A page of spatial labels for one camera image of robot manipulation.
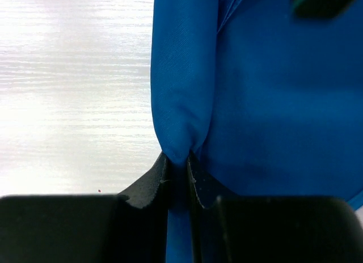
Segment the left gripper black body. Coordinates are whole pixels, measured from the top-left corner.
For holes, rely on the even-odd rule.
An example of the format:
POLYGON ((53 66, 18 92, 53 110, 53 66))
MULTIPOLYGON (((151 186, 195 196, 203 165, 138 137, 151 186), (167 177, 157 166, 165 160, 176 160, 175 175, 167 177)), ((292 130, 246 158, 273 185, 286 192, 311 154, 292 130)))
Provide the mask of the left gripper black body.
POLYGON ((333 19, 355 0, 292 0, 293 14, 302 19, 333 19))

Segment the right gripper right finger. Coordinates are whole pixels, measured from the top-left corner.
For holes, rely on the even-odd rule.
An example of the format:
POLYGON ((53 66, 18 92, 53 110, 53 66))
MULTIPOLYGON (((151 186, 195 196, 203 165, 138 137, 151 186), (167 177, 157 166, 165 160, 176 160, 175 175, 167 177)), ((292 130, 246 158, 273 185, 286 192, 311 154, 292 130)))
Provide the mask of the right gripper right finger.
POLYGON ((187 159, 194 262, 361 262, 362 227, 343 200, 239 196, 187 159))

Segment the blue cloth napkin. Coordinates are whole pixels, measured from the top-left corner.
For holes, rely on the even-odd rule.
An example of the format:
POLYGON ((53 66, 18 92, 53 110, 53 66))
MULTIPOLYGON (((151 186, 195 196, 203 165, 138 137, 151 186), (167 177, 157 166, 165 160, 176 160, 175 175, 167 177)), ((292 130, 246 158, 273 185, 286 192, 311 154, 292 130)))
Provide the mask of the blue cloth napkin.
POLYGON ((362 206, 362 0, 296 20, 291 0, 154 0, 151 109, 172 161, 167 262, 191 262, 190 151, 242 195, 362 206))

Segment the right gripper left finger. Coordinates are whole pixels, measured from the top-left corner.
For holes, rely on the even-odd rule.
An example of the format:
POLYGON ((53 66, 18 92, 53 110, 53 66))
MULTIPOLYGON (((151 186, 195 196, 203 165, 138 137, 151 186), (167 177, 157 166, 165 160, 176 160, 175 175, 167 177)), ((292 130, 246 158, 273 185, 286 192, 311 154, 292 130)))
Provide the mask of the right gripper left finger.
POLYGON ((164 262, 168 159, 118 194, 1 198, 2 262, 164 262))

